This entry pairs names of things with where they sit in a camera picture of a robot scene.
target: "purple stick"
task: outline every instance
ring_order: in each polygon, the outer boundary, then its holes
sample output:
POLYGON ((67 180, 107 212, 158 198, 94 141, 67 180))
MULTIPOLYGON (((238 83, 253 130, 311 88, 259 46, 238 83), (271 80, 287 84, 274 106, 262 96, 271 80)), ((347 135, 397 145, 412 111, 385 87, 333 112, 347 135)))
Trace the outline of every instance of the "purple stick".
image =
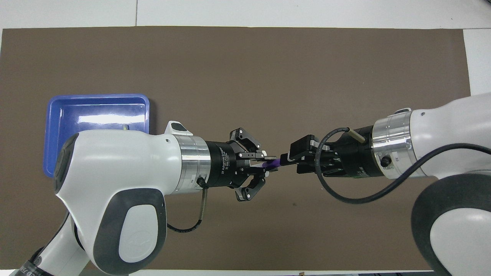
POLYGON ((271 161, 267 161, 267 162, 262 163, 262 167, 266 167, 266 168, 277 168, 279 166, 281 166, 279 163, 279 159, 275 159, 275 160, 271 160, 271 161))

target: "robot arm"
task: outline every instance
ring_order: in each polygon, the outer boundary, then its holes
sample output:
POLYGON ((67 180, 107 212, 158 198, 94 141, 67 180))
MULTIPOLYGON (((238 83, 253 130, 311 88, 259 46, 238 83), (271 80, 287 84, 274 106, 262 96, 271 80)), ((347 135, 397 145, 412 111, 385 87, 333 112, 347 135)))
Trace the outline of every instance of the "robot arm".
MULTIPOLYGON (((491 147, 491 93, 453 101, 432 110, 398 110, 395 114, 354 130, 359 142, 345 133, 324 145, 320 163, 325 177, 374 177, 396 179, 432 150, 453 143, 491 147)), ((315 172, 319 140, 307 135, 295 141, 280 165, 297 165, 297 173, 315 172)), ((458 149, 431 158, 411 177, 491 172, 489 155, 458 149)))
POLYGON ((292 143, 278 166, 316 172, 325 189, 347 203, 376 200, 407 177, 435 176, 416 200, 411 226, 416 245, 438 275, 491 275, 491 93, 432 110, 399 110, 373 126, 340 128, 322 141, 292 143), (335 142, 326 140, 346 132, 335 142), (396 179, 364 198, 337 194, 324 177, 396 179))
POLYGON ((227 186, 239 201, 251 200, 269 171, 251 161, 275 159, 260 148, 242 128, 228 142, 213 142, 175 121, 157 136, 128 130, 73 135, 60 151, 54 176, 55 194, 69 214, 17 275, 78 275, 89 259, 112 275, 142 269, 165 241, 164 196, 227 186), (249 176, 250 185, 241 188, 249 176))

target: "brown mat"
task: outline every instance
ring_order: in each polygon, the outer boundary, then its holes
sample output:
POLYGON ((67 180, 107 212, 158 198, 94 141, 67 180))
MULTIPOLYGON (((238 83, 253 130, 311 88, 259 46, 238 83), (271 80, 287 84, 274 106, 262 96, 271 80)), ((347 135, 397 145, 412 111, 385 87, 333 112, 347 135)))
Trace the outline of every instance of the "brown mat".
MULTIPOLYGON (((42 171, 46 105, 61 94, 143 93, 151 130, 181 121, 205 140, 244 127, 269 154, 306 134, 372 125, 404 107, 469 96, 462 30, 331 28, 6 29, 0 56, 0 269, 18 268, 65 209, 42 171)), ((384 178, 328 179, 362 196, 384 178)), ((411 235, 412 179, 366 205, 333 199, 314 174, 272 174, 252 202, 210 189, 201 227, 169 232, 151 269, 427 269, 411 235)), ((200 194, 168 196, 189 227, 200 194)))

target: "blue tray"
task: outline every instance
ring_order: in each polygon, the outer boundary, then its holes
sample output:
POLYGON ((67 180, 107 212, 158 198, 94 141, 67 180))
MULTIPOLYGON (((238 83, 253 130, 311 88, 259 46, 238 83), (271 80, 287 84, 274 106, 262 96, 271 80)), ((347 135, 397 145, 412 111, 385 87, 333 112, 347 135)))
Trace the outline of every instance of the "blue tray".
POLYGON ((150 103, 143 94, 61 95, 46 112, 44 173, 53 177, 58 153, 73 134, 89 129, 123 129, 148 133, 150 103))

